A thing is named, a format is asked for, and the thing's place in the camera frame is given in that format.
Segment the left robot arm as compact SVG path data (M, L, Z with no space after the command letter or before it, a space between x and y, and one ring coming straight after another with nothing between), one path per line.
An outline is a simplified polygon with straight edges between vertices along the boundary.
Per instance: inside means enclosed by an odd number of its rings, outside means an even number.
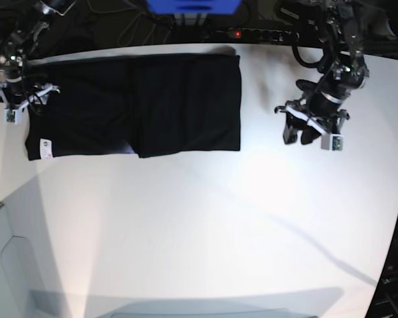
M353 1L293 1L293 6L298 16L296 31L314 34L323 51L319 61L305 62L299 54L295 32L291 36L295 60L322 76L317 82L297 80L301 97L275 108L276 113L284 113L286 118L283 141L286 145L307 145L320 139L323 150L341 151L341 129L350 119L342 104L369 77L360 10Z

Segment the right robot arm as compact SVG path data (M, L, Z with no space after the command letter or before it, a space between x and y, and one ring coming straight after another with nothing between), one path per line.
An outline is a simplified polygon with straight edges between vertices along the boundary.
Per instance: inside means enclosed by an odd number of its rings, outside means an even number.
M48 30L57 17L63 17L75 1L35 1L15 29L0 41L0 102L5 105L4 121L18 124L23 111L37 112L47 104L52 92L60 88L51 83L30 83L25 75L29 56L39 43L40 34Z

